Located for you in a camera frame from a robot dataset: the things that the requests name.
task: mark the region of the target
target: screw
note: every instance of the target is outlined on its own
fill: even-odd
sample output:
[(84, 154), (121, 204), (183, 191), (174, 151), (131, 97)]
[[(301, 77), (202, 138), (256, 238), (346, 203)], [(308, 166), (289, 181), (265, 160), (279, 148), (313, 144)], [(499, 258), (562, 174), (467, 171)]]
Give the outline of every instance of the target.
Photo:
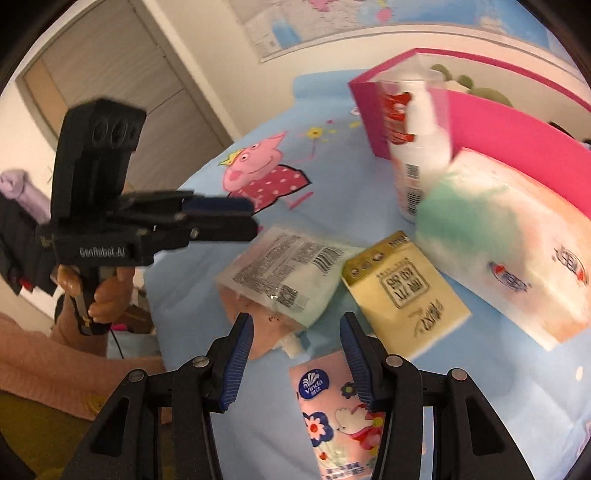
[(388, 355), (386, 357), (386, 363), (391, 367), (401, 367), (402, 358), (400, 358), (398, 355)]
[(142, 372), (141, 370), (133, 370), (130, 374), (129, 374), (129, 381), (130, 382), (139, 382), (140, 380), (142, 380), (144, 377), (144, 372)]
[(454, 368), (452, 370), (452, 377), (458, 380), (459, 382), (463, 382), (468, 378), (468, 374), (461, 368)]
[(200, 355), (193, 358), (193, 366), (197, 368), (203, 368), (209, 365), (209, 358)]

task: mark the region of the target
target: finger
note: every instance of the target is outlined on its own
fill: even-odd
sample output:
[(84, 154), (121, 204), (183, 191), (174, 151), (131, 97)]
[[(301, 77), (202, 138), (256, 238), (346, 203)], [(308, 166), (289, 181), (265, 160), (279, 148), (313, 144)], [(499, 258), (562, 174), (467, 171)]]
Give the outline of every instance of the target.
[(57, 284), (70, 297), (77, 297), (82, 293), (82, 282), (78, 273), (65, 265), (60, 265), (57, 269)]
[(117, 280), (121, 283), (133, 281), (135, 275), (135, 267), (117, 267)]
[(134, 283), (132, 280), (126, 280), (126, 283), (122, 284), (116, 277), (111, 277), (105, 280), (99, 285), (99, 288), (96, 289), (95, 300), (98, 303), (105, 303), (120, 297), (125, 297), (130, 300), (133, 290)]
[(103, 323), (109, 323), (118, 320), (128, 306), (129, 303), (121, 299), (107, 303), (94, 302), (88, 309), (88, 315), (93, 317), (95, 321), (100, 321), (97, 319), (103, 319)]

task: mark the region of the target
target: lavender cloth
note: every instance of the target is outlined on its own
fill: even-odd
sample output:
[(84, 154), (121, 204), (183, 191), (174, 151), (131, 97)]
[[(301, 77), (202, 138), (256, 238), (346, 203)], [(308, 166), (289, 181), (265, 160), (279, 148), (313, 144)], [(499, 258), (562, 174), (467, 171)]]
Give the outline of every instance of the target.
[(51, 218), (50, 200), (35, 187), (24, 170), (7, 170), (0, 174), (0, 193), (18, 204), (37, 223), (46, 223)]

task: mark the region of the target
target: bottle label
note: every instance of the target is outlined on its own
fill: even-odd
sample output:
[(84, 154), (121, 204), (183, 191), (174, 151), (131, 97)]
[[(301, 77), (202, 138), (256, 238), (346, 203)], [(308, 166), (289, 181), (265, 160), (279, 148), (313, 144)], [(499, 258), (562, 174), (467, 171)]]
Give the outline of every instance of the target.
[(382, 111), (388, 141), (394, 145), (414, 142), (414, 135), (407, 132), (406, 108), (413, 96), (404, 92), (400, 95), (382, 95)]

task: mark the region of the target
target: door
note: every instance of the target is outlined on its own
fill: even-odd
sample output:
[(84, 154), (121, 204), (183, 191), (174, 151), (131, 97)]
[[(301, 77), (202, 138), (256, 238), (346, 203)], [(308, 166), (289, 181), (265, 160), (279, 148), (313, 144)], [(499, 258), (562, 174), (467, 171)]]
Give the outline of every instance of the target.
[(148, 117), (128, 170), (135, 190), (176, 189), (231, 143), (126, 0), (104, 0), (84, 13), (23, 79), (55, 135), (67, 108), (98, 96), (144, 108)]

